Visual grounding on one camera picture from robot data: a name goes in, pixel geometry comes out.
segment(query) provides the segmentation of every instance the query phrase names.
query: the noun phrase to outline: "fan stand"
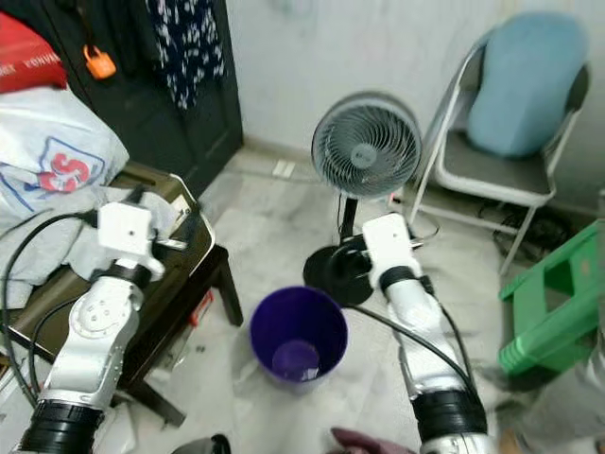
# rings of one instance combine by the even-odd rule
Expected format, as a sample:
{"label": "fan stand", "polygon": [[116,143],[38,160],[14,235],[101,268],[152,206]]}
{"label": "fan stand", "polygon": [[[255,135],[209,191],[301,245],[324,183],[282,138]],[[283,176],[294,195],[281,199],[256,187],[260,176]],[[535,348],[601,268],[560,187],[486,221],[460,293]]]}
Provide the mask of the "fan stand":
{"label": "fan stand", "polygon": [[372,295],[368,279],[370,261],[361,236],[353,235],[357,200],[347,199],[344,207],[340,244],[315,251],[304,262],[302,277],[309,287],[330,295],[341,307],[359,306]]}

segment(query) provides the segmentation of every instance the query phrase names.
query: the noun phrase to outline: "purple bucket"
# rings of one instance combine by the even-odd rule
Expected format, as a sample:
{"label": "purple bucket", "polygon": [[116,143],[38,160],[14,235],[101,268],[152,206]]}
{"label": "purple bucket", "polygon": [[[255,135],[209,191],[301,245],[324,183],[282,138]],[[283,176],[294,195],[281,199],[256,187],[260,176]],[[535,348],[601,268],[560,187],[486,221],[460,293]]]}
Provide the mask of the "purple bucket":
{"label": "purple bucket", "polygon": [[348,330],[340,307],[311,287],[274,291],[256,308],[250,326],[254,354],[269,375],[305,388],[340,362]]}

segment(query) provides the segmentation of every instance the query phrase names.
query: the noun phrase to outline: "white cloth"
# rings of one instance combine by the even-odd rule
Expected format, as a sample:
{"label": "white cloth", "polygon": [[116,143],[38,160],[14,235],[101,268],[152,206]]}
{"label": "white cloth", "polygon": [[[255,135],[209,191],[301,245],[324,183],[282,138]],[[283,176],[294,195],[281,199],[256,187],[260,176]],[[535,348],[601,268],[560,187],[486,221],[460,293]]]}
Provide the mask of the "white cloth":
{"label": "white cloth", "polygon": [[109,184],[129,155],[71,91],[0,96],[0,218],[24,219],[54,199]]}

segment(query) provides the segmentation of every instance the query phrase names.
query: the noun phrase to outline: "black fan base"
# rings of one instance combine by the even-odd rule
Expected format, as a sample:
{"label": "black fan base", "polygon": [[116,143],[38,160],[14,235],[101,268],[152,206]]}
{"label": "black fan base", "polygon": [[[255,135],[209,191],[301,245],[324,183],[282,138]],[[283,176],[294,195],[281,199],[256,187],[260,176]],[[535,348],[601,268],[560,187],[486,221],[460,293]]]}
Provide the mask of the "black fan base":
{"label": "black fan base", "polygon": [[302,278],[309,287],[318,288],[332,297],[340,307],[359,306],[373,293],[367,276],[359,276],[360,269],[355,260],[339,260],[337,271],[332,257],[338,246],[328,246],[315,251],[304,262]]}

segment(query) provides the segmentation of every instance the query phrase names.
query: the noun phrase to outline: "blue cushion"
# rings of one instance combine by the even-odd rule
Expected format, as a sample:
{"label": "blue cushion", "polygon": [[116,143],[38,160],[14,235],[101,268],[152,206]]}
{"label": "blue cushion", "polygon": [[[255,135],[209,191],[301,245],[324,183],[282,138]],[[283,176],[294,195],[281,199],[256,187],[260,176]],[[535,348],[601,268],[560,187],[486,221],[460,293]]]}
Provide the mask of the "blue cushion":
{"label": "blue cushion", "polygon": [[584,30],[571,16],[557,12],[521,14],[495,30],[469,113],[471,141],[503,157],[539,151],[562,123],[587,52]]}

